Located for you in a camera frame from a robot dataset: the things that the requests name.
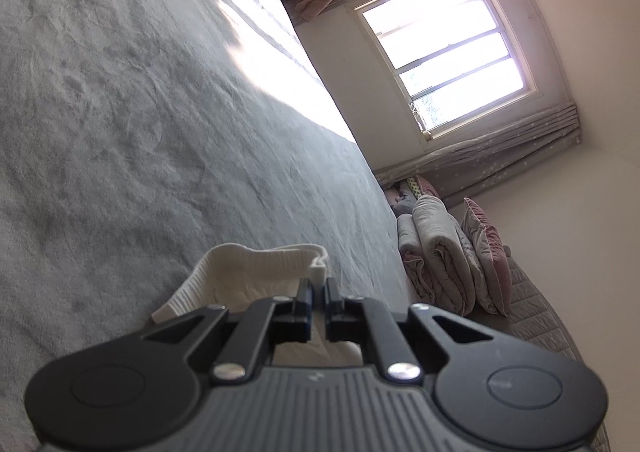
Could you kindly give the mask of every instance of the gray quilted bedding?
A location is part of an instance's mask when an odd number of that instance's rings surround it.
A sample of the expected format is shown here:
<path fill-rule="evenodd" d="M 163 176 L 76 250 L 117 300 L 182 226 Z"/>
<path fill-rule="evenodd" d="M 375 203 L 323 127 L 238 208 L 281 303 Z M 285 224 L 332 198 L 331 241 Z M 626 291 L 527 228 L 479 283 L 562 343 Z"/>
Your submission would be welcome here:
<path fill-rule="evenodd" d="M 509 317 L 491 315 L 482 308 L 476 307 L 469 318 L 549 351 L 582 361 L 574 340 L 558 314 L 533 285 L 524 270 L 513 260 L 511 249 L 508 246 L 504 249 L 513 281 L 513 299 Z M 610 452 L 609 438 L 604 425 L 593 441 L 593 449 L 596 452 Z"/>

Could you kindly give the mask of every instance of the white cloth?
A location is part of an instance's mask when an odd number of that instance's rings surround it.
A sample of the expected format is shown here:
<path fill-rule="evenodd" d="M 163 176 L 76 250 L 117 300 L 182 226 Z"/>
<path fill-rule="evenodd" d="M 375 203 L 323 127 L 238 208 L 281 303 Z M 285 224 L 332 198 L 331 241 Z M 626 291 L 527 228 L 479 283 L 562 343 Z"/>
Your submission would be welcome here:
<path fill-rule="evenodd" d="M 156 323 L 184 315 L 207 304 L 223 304 L 244 311 L 259 298 L 293 296 L 301 278 L 324 284 L 329 255 L 324 246 L 294 244 L 271 250 L 252 250 L 242 244 L 220 244 L 209 250 L 189 278 L 151 318 Z M 324 316 L 314 312 L 312 340 L 277 346 L 273 363 L 287 366 L 354 366 L 362 363 L 356 344 L 326 342 Z"/>

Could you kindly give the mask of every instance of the window frame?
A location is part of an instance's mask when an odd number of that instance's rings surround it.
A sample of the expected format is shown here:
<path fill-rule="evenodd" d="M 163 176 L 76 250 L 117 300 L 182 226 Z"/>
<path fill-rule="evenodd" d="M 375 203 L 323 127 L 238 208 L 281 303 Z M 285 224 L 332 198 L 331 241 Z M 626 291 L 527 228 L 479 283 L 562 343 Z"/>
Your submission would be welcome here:
<path fill-rule="evenodd" d="M 448 132 L 451 132 L 452 130 L 455 130 L 456 128 L 461 127 L 462 125 L 469 124 L 470 122 L 473 122 L 479 118 L 482 118 L 483 116 L 490 114 L 491 112 L 497 111 L 497 109 L 501 109 L 505 106 L 509 106 L 514 102 L 522 100 L 523 98 L 536 96 L 538 94 L 536 82 L 533 78 L 530 67 L 527 64 L 527 60 L 524 57 L 522 48 L 518 44 L 518 41 L 515 37 L 513 29 L 511 29 L 511 26 L 509 25 L 508 21 L 505 18 L 504 12 L 498 3 L 498 0 L 482 0 L 487 6 L 494 22 L 496 23 L 496 27 L 494 29 L 489 30 L 487 32 L 483 32 L 469 39 L 460 41 L 456 44 L 449 45 L 435 53 L 422 57 L 411 63 L 405 64 L 404 66 L 398 69 L 396 69 L 392 64 L 391 60 L 386 54 L 385 49 L 383 48 L 378 37 L 376 36 L 376 33 L 373 31 L 373 29 L 367 22 L 366 18 L 364 17 L 365 12 L 368 12 L 369 10 L 372 10 L 373 8 L 376 8 L 377 6 L 380 6 L 381 4 L 384 4 L 385 2 L 388 2 L 388 1 L 390 0 L 367 0 L 367 2 L 359 6 L 353 7 L 352 8 L 353 14 L 356 16 L 360 29 L 364 30 L 367 33 L 366 37 L 369 43 L 375 46 L 376 54 L 379 55 L 379 57 L 383 61 L 386 68 L 389 69 L 391 77 L 393 78 L 396 86 L 398 87 L 398 90 L 400 91 L 402 98 L 404 98 L 404 101 L 407 103 L 408 109 L 410 110 L 414 120 L 417 122 L 417 127 L 422 132 L 422 135 L 425 140 L 431 141 L 431 140 L 434 140 L 435 138 L 439 138 L 444 134 L 447 134 Z M 472 42 L 474 40 L 477 40 L 489 34 L 494 34 L 496 32 L 499 32 L 500 35 L 502 36 L 502 40 L 504 41 L 505 46 L 507 47 L 507 50 L 508 50 L 508 58 L 513 59 L 513 61 L 516 64 L 518 72 L 520 73 L 520 77 L 522 78 L 523 87 L 513 93 L 510 93 L 509 95 L 503 96 L 498 100 L 495 100 L 491 103 L 481 106 L 480 108 L 477 108 L 471 112 L 468 112 L 467 114 L 459 116 L 448 122 L 445 122 L 444 124 L 440 124 L 436 127 L 433 127 L 432 129 L 426 130 L 424 128 L 423 120 L 420 117 L 420 113 L 414 105 L 414 100 L 418 100 L 423 96 L 429 95 L 435 92 L 437 89 L 440 89 L 445 85 L 448 85 L 457 80 L 460 80 L 468 76 L 469 74 L 476 73 L 477 71 L 485 68 L 486 66 L 480 66 L 479 68 L 476 68 L 471 72 L 464 73 L 460 76 L 457 76 L 453 79 L 448 80 L 447 82 L 444 82 L 437 86 L 433 86 L 431 88 L 423 90 L 420 93 L 416 93 L 415 95 L 409 94 L 406 86 L 404 85 L 404 82 L 402 82 L 402 79 L 400 78 L 400 74 L 410 70 L 413 67 L 419 66 L 421 63 L 427 60 L 430 60 L 432 58 L 435 58 L 436 56 L 442 55 L 455 48 L 466 45 L 469 42 Z M 498 63 L 498 61 L 499 60 L 491 62 L 489 66 L 491 66 L 492 64 Z"/>

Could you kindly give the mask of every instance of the gray ribbed surface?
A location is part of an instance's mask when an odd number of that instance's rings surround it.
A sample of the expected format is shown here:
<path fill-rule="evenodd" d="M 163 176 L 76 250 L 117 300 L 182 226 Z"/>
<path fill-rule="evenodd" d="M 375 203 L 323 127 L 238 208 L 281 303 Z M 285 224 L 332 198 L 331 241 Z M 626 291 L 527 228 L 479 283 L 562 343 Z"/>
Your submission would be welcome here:
<path fill-rule="evenodd" d="M 472 452 L 450 437 L 416 388 L 371 369 L 267 368 L 253 384 L 218 388 L 178 435 L 154 452 Z"/>

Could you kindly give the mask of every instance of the window pane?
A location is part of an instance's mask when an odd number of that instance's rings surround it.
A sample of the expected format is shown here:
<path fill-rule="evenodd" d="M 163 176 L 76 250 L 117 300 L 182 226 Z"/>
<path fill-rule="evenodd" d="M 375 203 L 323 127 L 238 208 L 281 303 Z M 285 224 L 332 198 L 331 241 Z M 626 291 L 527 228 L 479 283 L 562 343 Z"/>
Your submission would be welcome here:
<path fill-rule="evenodd" d="M 362 15 L 379 36 L 421 20 L 435 9 L 451 8 L 465 1 L 467 0 L 388 0 Z"/>
<path fill-rule="evenodd" d="M 453 8 L 434 5 L 428 16 L 379 40 L 393 66 L 399 68 L 495 27 L 484 1 L 472 0 Z"/>
<path fill-rule="evenodd" d="M 409 94 L 415 95 L 508 54 L 502 35 L 494 33 L 427 60 L 400 78 Z"/>
<path fill-rule="evenodd" d="M 414 105 L 428 130 L 495 102 L 523 86 L 518 68 L 510 58 L 423 96 Z"/>

